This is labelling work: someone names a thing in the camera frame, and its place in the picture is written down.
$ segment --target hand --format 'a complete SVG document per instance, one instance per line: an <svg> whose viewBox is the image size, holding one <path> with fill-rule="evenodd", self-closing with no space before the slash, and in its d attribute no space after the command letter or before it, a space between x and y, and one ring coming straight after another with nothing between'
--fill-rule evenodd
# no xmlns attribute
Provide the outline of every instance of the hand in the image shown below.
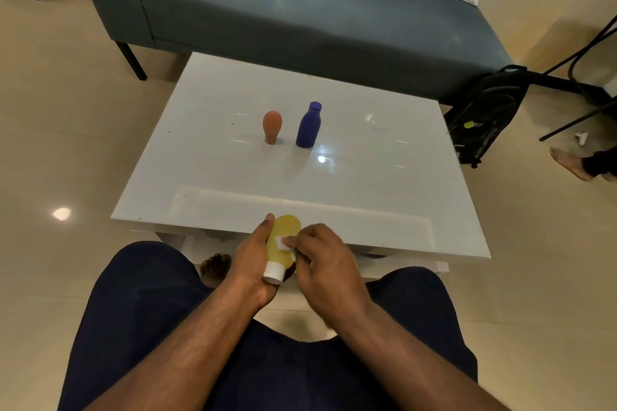
<svg viewBox="0 0 617 411"><path fill-rule="evenodd" d="M267 306L278 289L277 286L264 282L264 271L268 261L266 241L273 226L274 215L268 213L253 234L238 246L225 279L231 283L238 283L246 290L251 300L256 302L255 312Z"/></svg>
<svg viewBox="0 0 617 411"><path fill-rule="evenodd" d="M373 305L355 256L325 224L304 228L282 243L298 249L298 286L313 310L337 332Z"/></svg>

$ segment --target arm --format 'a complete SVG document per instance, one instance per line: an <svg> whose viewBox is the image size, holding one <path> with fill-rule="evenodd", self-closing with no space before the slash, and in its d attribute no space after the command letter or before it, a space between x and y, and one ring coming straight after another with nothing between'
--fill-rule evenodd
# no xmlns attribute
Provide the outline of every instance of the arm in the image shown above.
<svg viewBox="0 0 617 411"><path fill-rule="evenodd" d="M353 254L330 228L309 226L283 243L304 254L296 274L308 303L402 409L507 411L374 304Z"/></svg>
<svg viewBox="0 0 617 411"><path fill-rule="evenodd" d="M274 216L238 247L226 279L159 346L86 409L200 410L253 316L276 288L264 283Z"/></svg>

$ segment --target backpack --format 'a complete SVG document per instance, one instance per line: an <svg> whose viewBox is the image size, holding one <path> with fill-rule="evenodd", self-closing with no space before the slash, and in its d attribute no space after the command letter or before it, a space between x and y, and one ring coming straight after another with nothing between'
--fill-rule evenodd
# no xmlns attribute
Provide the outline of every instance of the backpack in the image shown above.
<svg viewBox="0 0 617 411"><path fill-rule="evenodd" d="M443 116L460 164L474 169L512 121L529 89L527 67L508 65L485 75Z"/></svg>

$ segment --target foot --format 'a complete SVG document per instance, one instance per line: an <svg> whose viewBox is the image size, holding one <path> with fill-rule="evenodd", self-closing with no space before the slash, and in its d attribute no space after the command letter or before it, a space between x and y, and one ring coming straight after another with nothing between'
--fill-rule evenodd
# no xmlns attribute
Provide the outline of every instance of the foot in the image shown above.
<svg viewBox="0 0 617 411"><path fill-rule="evenodd" d="M199 266L201 280L209 288L216 288L223 282L231 267L231 257L227 254L216 254Z"/></svg>
<svg viewBox="0 0 617 411"><path fill-rule="evenodd" d="M582 159L575 154L569 153L561 148L551 147L550 155L555 161L564 166L569 172L574 174L579 179L584 181L590 181L593 179L593 177L586 173L582 168Z"/></svg>

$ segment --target sofa leg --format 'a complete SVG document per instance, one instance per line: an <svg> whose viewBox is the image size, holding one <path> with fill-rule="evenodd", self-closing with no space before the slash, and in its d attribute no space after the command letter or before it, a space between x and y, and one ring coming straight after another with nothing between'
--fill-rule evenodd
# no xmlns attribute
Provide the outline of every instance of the sofa leg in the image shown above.
<svg viewBox="0 0 617 411"><path fill-rule="evenodd" d="M133 72L135 72L135 75L137 75L137 78L143 82L146 81L148 77L146 76L146 73L144 72L143 68L141 68L141 65L139 64L137 57L135 57L135 54L133 54L133 51L131 50L131 48L129 48L128 44L119 43L118 41L116 41L116 44L118 44L120 51L124 54L125 59L127 60L128 64L133 69Z"/></svg>

